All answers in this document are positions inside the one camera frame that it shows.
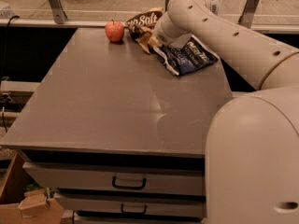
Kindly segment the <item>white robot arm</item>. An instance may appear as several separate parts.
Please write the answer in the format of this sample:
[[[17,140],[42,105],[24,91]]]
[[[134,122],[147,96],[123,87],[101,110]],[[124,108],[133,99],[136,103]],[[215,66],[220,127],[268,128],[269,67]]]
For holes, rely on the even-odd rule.
[[[207,0],[170,0],[154,33],[164,45],[194,35],[254,89],[209,127],[207,224],[299,224],[299,49],[215,15]]]

